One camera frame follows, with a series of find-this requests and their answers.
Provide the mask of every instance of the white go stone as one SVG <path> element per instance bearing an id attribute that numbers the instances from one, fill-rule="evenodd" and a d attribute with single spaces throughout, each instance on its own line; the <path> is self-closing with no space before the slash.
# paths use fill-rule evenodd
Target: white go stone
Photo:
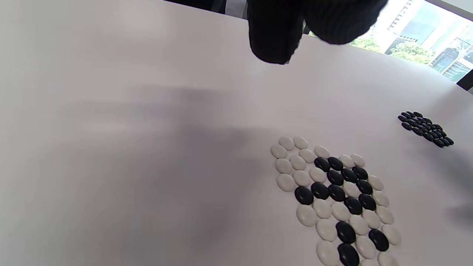
<path id="1" fill-rule="evenodd" d="M 372 196 L 376 204 L 379 206 L 389 207 L 389 199 L 386 197 L 386 195 L 384 195 L 383 192 L 374 190 Z"/>
<path id="2" fill-rule="evenodd" d="M 374 260 L 364 259 L 359 263 L 359 266 L 378 266 Z"/>
<path id="3" fill-rule="evenodd" d="M 317 222 L 317 215 L 314 210 L 307 205 L 301 205 L 296 210 L 297 219 L 301 224 L 307 227 L 312 227 Z"/>
<path id="4" fill-rule="evenodd" d="M 394 223 L 394 216 L 388 210 L 388 208 L 383 206 L 378 206 L 376 208 L 376 214 L 379 216 L 379 219 L 385 224 L 392 224 Z"/>
<path id="5" fill-rule="evenodd" d="M 315 251 L 325 266 L 337 266 L 340 261 L 337 249 L 328 241 L 319 241 Z"/>
<path id="6" fill-rule="evenodd" d="M 388 252 L 380 252 L 378 254 L 379 266 L 399 266 L 397 259 Z"/>
<path id="7" fill-rule="evenodd" d="M 288 174 L 280 174 L 276 178 L 276 183 L 278 187 L 286 192 L 292 192 L 296 189 L 296 182 L 292 178 L 292 176 Z"/>
<path id="8" fill-rule="evenodd" d="M 288 151 L 282 147 L 281 145 L 273 145 L 271 146 L 271 154 L 276 158 L 286 158 L 288 155 Z"/>
<path id="9" fill-rule="evenodd" d="M 366 220 L 370 228 L 378 229 L 381 227 L 381 220 L 374 211 L 364 210 L 361 216 Z"/>
<path id="10" fill-rule="evenodd" d="M 318 167 L 313 167 L 309 170 L 310 178 L 315 182 L 323 183 L 327 181 L 327 174 Z"/>
<path id="11" fill-rule="evenodd" d="M 346 168 L 353 168 L 353 167 L 355 167 L 355 162 L 354 162 L 353 159 L 352 159 L 350 156 L 348 156 L 348 155 L 343 154 L 343 155 L 341 155 L 340 157 L 338 157 L 338 159 L 339 159 L 340 161 L 342 161 L 343 166 L 346 167 Z"/>
<path id="12" fill-rule="evenodd" d="M 381 182 L 381 180 L 379 180 L 379 178 L 377 176 L 369 176 L 368 177 L 368 183 L 375 189 L 375 190 L 383 190 L 384 189 L 384 185 L 383 185 L 383 182 Z"/>
<path id="13" fill-rule="evenodd" d="M 358 154 L 352 154 L 350 157 L 353 159 L 353 162 L 355 162 L 355 165 L 365 167 L 365 159 L 363 159 L 363 157 Z"/>
<path id="14" fill-rule="evenodd" d="M 316 199 L 312 203 L 312 208 L 314 209 L 317 216 L 322 219 L 328 219 L 332 215 L 332 208 L 330 205 L 323 199 Z"/>
<path id="15" fill-rule="evenodd" d="M 344 182 L 342 187 L 345 193 L 350 197 L 358 198 L 361 194 L 358 187 L 352 182 Z"/>
<path id="16" fill-rule="evenodd" d="M 333 242 L 337 238 L 335 223 L 331 220 L 320 219 L 315 224 L 315 230 L 320 238 Z"/>
<path id="17" fill-rule="evenodd" d="M 299 156 L 306 161 L 306 163 L 314 163 L 315 161 L 315 154 L 308 149 L 302 149 L 299 151 Z"/>
<path id="18" fill-rule="evenodd" d="M 394 226 L 385 224 L 381 226 L 381 231 L 384 233 L 389 243 L 395 246 L 401 244 L 401 234 Z"/>
<path id="19" fill-rule="evenodd" d="M 286 159 L 277 159 L 276 170 L 282 174 L 288 174 L 292 171 L 292 164 Z"/>
<path id="20" fill-rule="evenodd" d="M 279 139 L 279 144 L 288 151 L 292 151 L 296 147 L 294 141 L 288 137 L 281 137 Z"/>
<path id="21" fill-rule="evenodd" d="M 365 258 L 374 258 L 376 256 L 376 247 L 371 239 L 365 236 L 358 236 L 355 243 L 357 251 Z"/>
<path id="22" fill-rule="evenodd" d="M 359 215 L 352 215 L 348 223 L 358 235 L 364 236 L 369 232 L 368 222 Z"/>
<path id="23" fill-rule="evenodd" d="M 332 203 L 332 214 L 335 217 L 335 219 L 339 221 L 348 221 L 350 219 L 351 213 L 348 210 L 347 206 L 341 202 L 333 202 Z"/>
<path id="24" fill-rule="evenodd" d="M 304 161 L 304 159 L 298 155 L 291 156 L 291 158 L 289 158 L 289 162 L 291 162 L 292 167 L 295 170 L 304 170 L 307 166 L 306 161 Z"/>
<path id="25" fill-rule="evenodd" d="M 328 152 L 328 150 L 325 147 L 322 147 L 322 146 L 317 146 L 314 149 L 314 152 L 318 157 L 322 157 L 322 158 L 325 158 L 325 159 L 328 159 L 330 157 L 330 153 Z"/>
<path id="26" fill-rule="evenodd" d="M 292 177 L 294 178 L 294 181 L 296 182 L 296 184 L 298 184 L 299 186 L 308 186 L 312 182 L 309 174 L 302 170 L 295 171 L 292 174 Z"/>
<path id="27" fill-rule="evenodd" d="M 309 146 L 306 139 L 304 139 L 303 137 L 294 137 L 292 138 L 292 140 L 294 141 L 294 145 L 298 149 L 307 149 L 307 147 Z"/>

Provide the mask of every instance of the gloved hand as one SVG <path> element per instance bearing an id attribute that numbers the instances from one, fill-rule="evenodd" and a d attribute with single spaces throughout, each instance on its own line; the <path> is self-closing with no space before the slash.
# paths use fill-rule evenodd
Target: gloved hand
<path id="1" fill-rule="evenodd" d="M 387 0 L 247 0 L 250 46 L 259 59 L 286 64 L 299 45 L 305 19 L 329 44 L 347 44 L 376 22 Z"/>

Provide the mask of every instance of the window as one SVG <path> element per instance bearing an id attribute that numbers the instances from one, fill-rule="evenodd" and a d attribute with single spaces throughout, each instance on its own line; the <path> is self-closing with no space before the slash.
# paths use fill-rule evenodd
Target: window
<path id="1" fill-rule="evenodd" d="M 389 0 L 351 45 L 428 65 L 454 82 L 473 69 L 473 22 L 425 0 Z"/>

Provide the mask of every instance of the black go stone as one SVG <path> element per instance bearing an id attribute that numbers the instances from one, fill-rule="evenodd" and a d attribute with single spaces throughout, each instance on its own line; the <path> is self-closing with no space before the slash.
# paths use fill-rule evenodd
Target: black go stone
<path id="1" fill-rule="evenodd" d="M 328 188 L 320 182 L 315 182 L 310 186 L 312 194 L 318 199 L 327 199 L 328 198 Z"/>
<path id="2" fill-rule="evenodd" d="M 353 227 L 344 221 L 340 221 L 335 225 L 337 229 L 337 236 L 345 244 L 354 243 L 356 240 L 356 233 Z"/>
<path id="3" fill-rule="evenodd" d="M 450 146 L 450 142 L 448 142 L 448 140 L 446 140 L 446 139 L 440 139 L 440 141 L 445 145 L 445 147 Z"/>
<path id="4" fill-rule="evenodd" d="M 401 125 L 403 125 L 403 128 L 405 128 L 409 131 L 412 130 L 412 126 L 410 124 L 408 124 L 407 122 L 402 122 Z"/>
<path id="5" fill-rule="evenodd" d="M 343 185 L 343 176 L 337 171 L 334 171 L 334 170 L 328 171 L 327 179 L 328 181 L 330 181 L 330 183 L 334 185 L 337 185 L 337 186 Z"/>
<path id="6" fill-rule="evenodd" d="M 340 261 L 345 266 L 358 266 L 359 256 L 355 248 L 350 244 L 340 244 L 337 248 Z"/>
<path id="7" fill-rule="evenodd" d="M 361 166 L 355 166 L 352 168 L 353 172 L 356 174 L 358 179 L 366 180 L 368 179 L 368 173 Z"/>
<path id="8" fill-rule="evenodd" d="M 361 193 L 365 193 L 365 194 L 368 194 L 368 195 L 373 194 L 373 188 L 365 180 L 358 180 L 358 182 L 356 182 L 356 186 L 358 187 L 358 189 Z"/>
<path id="9" fill-rule="evenodd" d="M 356 181 L 358 181 L 358 178 L 355 172 L 353 172 L 352 170 L 348 168 L 345 168 L 342 170 L 342 176 L 348 182 L 356 183 Z"/>
<path id="10" fill-rule="evenodd" d="M 414 128 L 412 129 L 412 131 L 413 131 L 414 133 L 416 133 L 417 135 L 419 135 L 419 136 L 422 136 L 422 135 L 424 134 L 424 132 L 422 132 L 422 130 L 420 130 L 420 129 L 417 128 L 417 127 L 414 127 Z"/>
<path id="11" fill-rule="evenodd" d="M 414 121 L 412 119 L 409 119 L 407 120 L 407 122 L 411 125 L 411 126 L 417 126 L 417 121 Z"/>
<path id="12" fill-rule="evenodd" d="M 351 214 L 360 215 L 363 212 L 363 205 L 354 197 L 347 197 L 344 203 Z"/>
<path id="13" fill-rule="evenodd" d="M 334 201 L 342 202 L 345 200 L 345 191 L 337 185 L 331 184 L 328 186 L 328 194 Z"/>
<path id="14" fill-rule="evenodd" d="M 384 233 L 380 230 L 372 229 L 368 233 L 368 237 L 369 239 L 371 239 L 371 241 L 373 241 L 377 250 L 386 251 L 389 248 L 389 242 L 387 241 L 387 238 Z"/>
<path id="15" fill-rule="evenodd" d="M 324 172 L 328 172 L 330 170 L 330 164 L 328 163 L 327 159 L 318 157 L 315 161 L 314 164 L 316 167 L 322 169 Z"/>
<path id="16" fill-rule="evenodd" d="M 424 138 L 425 138 L 426 140 L 428 140 L 428 141 L 430 141 L 430 142 L 434 141 L 434 137 L 432 137 L 432 136 L 430 135 L 430 132 L 425 132 L 423 136 L 424 136 Z"/>
<path id="17" fill-rule="evenodd" d="M 455 142 L 453 142 L 453 140 L 449 137 L 445 137 L 445 139 L 448 141 L 448 143 L 450 143 L 450 145 L 453 145 Z"/>
<path id="18" fill-rule="evenodd" d="M 423 127 L 423 126 L 421 126 L 421 125 L 420 125 L 418 128 L 420 129 L 420 131 L 422 131 L 422 134 L 429 132 L 429 131 L 427 130 L 427 128 L 425 128 L 425 127 Z"/>
<path id="19" fill-rule="evenodd" d="M 432 126 L 430 124 L 422 123 L 421 126 L 425 127 L 427 130 L 432 130 Z"/>
<path id="20" fill-rule="evenodd" d="M 330 167 L 337 171 L 341 171 L 343 169 L 343 163 L 338 158 L 330 157 L 328 159 L 328 163 L 330 164 Z"/>
<path id="21" fill-rule="evenodd" d="M 441 140 L 434 140 L 434 143 L 440 148 L 445 147 L 445 144 Z"/>
<path id="22" fill-rule="evenodd" d="M 417 124 L 422 124 L 422 123 L 424 122 L 424 120 L 422 120 L 421 118 L 418 118 L 418 117 L 413 118 L 413 120 L 414 120 L 415 122 L 417 122 Z"/>
<path id="23" fill-rule="evenodd" d="M 362 193 L 358 196 L 358 200 L 363 208 L 370 211 L 376 210 L 376 202 L 370 195 Z"/>
<path id="24" fill-rule="evenodd" d="M 407 117 L 405 117 L 405 116 L 403 116 L 403 115 L 399 115 L 397 118 L 398 118 L 399 120 L 401 120 L 402 122 L 407 122 L 407 120 L 408 120 Z"/>
<path id="25" fill-rule="evenodd" d="M 294 191 L 297 201 L 303 205 L 310 205 L 314 202 L 314 195 L 305 186 L 299 186 Z"/>
<path id="26" fill-rule="evenodd" d="M 412 116 L 411 116 L 410 114 L 405 113 L 405 112 L 402 112 L 401 115 L 402 115 L 402 116 L 405 116 L 407 119 L 411 119 L 411 118 L 412 118 Z"/>
<path id="27" fill-rule="evenodd" d="M 434 138 L 434 139 L 439 139 L 441 137 L 441 135 L 437 135 L 437 131 L 433 130 L 430 132 L 430 135 Z"/>

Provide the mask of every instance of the white table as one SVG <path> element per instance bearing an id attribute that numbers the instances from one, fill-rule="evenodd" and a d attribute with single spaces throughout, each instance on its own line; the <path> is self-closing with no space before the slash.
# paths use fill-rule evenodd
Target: white table
<path id="1" fill-rule="evenodd" d="M 1 3 L 1 265 L 321 265 L 282 135 L 365 158 L 401 265 L 471 264 L 472 96 L 429 67 L 309 36 L 269 65 L 246 21 L 158 0 Z"/>

